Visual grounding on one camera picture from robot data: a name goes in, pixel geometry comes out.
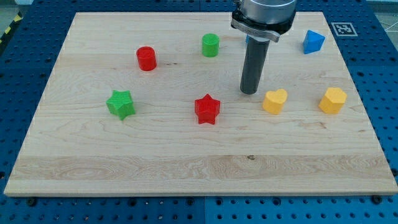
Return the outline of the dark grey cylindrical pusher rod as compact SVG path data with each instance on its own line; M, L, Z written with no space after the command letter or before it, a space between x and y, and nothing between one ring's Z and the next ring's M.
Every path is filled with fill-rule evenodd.
M252 95L257 92L268 48L268 40L260 42L252 37L248 37L240 83L240 90L243 93Z

